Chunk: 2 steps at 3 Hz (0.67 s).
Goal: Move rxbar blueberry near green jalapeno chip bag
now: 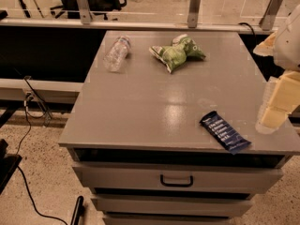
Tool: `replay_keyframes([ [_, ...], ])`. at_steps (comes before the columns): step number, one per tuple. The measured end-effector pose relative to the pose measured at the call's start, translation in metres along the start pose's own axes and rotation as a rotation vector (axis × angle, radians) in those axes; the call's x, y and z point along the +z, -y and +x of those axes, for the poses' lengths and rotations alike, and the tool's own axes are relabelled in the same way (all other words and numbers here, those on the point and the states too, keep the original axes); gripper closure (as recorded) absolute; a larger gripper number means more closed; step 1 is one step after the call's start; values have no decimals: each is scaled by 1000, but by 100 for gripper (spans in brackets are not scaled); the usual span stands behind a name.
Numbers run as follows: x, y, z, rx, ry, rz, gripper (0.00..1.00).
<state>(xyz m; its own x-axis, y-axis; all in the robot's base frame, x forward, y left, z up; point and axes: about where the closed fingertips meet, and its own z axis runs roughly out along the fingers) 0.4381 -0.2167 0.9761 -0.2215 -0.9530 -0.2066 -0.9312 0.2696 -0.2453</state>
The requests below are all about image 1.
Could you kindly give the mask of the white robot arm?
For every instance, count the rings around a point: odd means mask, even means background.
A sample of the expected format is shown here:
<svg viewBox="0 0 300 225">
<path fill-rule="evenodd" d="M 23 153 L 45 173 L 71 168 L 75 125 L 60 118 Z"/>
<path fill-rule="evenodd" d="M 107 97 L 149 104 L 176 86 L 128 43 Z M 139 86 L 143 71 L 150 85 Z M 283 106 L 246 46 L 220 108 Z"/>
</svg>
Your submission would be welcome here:
<svg viewBox="0 0 300 225">
<path fill-rule="evenodd" d="M 266 83 L 257 116 L 257 131 L 271 134 L 300 105 L 300 5 L 253 52 L 272 56 L 274 63 L 284 69 L 282 75 L 270 77 Z"/>
</svg>

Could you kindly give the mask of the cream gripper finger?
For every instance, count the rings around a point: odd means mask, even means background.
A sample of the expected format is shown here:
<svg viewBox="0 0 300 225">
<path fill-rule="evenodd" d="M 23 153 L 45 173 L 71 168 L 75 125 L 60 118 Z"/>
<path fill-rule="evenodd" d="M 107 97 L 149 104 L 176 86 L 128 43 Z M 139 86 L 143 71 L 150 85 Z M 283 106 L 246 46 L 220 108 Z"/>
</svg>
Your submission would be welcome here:
<svg viewBox="0 0 300 225">
<path fill-rule="evenodd" d="M 300 72 L 285 71 L 266 83 L 258 112 L 258 129 L 278 129 L 300 105 Z"/>
<path fill-rule="evenodd" d="M 275 44 L 276 32 L 269 35 L 264 41 L 258 44 L 253 52 L 259 56 L 272 56 Z"/>
</svg>

